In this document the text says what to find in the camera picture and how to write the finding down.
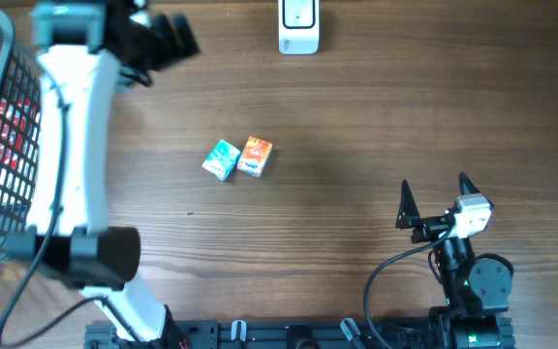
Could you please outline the teal tissue pack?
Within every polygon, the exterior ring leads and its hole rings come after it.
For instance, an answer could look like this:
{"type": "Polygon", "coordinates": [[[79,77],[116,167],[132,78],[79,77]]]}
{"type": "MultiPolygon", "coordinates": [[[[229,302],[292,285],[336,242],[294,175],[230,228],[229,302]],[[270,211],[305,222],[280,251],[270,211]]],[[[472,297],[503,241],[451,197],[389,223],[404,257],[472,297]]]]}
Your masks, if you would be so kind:
{"type": "Polygon", "coordinates": [[[240,154],[237,147],[220,140],[210,151],[202,167],[221,181],[225,181],[236,166],[240,154]]]}

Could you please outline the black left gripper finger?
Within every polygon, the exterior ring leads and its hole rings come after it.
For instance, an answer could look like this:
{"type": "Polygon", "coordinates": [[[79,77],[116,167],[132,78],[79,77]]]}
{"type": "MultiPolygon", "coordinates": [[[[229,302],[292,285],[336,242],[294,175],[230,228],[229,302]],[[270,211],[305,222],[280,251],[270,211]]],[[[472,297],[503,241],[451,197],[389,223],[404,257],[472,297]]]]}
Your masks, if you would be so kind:
{"type": "Polygon", "coordinates": [[[177,56],[194,56],[201,52],[193,29],[186,15],[175,14],[171,23],[175,37],[175,53],[177,56]]]}
{"type": "Polygon", "coordinates": [[[157,15],[151,20],[153,66],[169,66],[181,59],[177,16],[157,15]]]}

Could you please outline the orange tissue pack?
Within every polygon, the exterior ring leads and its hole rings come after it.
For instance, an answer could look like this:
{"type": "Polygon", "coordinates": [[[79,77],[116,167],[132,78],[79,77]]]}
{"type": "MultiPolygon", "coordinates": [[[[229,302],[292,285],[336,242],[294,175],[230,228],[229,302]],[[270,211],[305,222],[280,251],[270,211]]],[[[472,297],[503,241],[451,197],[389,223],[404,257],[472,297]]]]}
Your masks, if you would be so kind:
{"type": "Polygon", "coordinates": [[[248,175],[260,177],[273,149],[271,142],[249,137],[238,159],[236,168],[248,175]]]}

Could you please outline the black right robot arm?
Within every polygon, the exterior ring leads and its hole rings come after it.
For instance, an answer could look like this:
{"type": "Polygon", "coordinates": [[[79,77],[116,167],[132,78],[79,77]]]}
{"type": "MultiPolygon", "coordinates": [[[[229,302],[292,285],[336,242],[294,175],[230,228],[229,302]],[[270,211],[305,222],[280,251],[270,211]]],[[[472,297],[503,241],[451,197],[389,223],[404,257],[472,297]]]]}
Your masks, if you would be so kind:
{"type": "Polygon", "coordinates": [[[412,231],[413,243],[430,242],[430,266],[446,297],[432,307],[423,336],[425,348],[504,348],[515,346],[509,310],[514,269],[506,258],[474,252],[470,237],[488,228],[494,204],[468,176],[458,176],[460,195],[445,213],[423,217],[410,185],[401,184],[395,227],[412,231]]]}

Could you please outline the white barcode scanner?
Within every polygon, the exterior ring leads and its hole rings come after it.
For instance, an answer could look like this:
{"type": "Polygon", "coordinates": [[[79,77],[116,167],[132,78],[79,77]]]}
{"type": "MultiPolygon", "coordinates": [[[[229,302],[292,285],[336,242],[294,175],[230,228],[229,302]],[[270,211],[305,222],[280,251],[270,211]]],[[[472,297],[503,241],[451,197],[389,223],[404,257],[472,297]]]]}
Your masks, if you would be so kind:
{"type": "Polygon", "coordinates": [[[278,47],[285,55],[311,55],[320,43],[320,1],[278,0],[278,47]]]}

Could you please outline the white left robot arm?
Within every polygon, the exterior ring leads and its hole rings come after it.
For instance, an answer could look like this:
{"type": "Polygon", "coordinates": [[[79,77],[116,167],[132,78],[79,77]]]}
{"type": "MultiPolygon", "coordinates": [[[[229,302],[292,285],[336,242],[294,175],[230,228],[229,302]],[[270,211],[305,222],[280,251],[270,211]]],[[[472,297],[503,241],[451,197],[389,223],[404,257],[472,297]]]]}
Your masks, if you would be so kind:
{"type": "Polygon", "coordinates": [[[7,249],[80,292],[111,322],[122,348],[185,348],[169,308],[139,273],[140,233],[109,222],[106,166],[115,93],[199,52],[184,14],[152,15],[145,1],[42,1],[32,11],[42,66],[36,190],[7,249]]]}

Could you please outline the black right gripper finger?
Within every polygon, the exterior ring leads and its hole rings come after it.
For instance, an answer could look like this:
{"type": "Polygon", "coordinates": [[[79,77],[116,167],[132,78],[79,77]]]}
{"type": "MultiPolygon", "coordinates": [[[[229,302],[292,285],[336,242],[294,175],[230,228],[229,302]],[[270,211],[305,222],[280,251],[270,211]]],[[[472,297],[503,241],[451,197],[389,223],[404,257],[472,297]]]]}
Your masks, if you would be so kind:
{"type": "Polygon", "coordinates": [[[460,194],[462,196],[479,194],[481,192],[480,189],[471,181],[471,179],[464,172],[458,175],[458,182],[459,182],[460,194]]]}
{"type": "Polygon", "coordinates": [[[398,208],[395,228],[400,230],[412,229],[420,224],[420,214],[410,185],[406,179],[401,183],[400,204],[398,208]]]}

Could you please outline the red snack packet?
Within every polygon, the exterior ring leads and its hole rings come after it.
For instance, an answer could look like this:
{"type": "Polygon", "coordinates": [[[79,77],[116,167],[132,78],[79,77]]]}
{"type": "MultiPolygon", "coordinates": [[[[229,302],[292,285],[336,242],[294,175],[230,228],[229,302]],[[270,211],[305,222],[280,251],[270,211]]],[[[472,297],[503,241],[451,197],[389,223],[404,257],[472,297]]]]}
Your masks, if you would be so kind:
{"type": "Polygon", "coordinates": [[[25,217],[36,188],[40,102],[0,99],[0,210],[25,217]]]}

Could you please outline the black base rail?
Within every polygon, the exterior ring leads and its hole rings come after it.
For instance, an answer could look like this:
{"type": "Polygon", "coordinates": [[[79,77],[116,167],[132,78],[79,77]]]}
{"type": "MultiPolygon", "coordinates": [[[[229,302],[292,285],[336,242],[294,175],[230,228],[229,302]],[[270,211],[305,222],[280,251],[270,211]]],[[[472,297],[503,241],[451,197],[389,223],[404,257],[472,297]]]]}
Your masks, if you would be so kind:
{"type": "MultiPolygon", "coordinates": [[[[184,348],[379,348],[366,323],[353,330],[335,322],[177,321],[184,348]]],[[[442,316],[384,319],[375,326],[393,348],[501,348],[513,349],[512,322],[505,317],[446,321],[442,316]]]]}

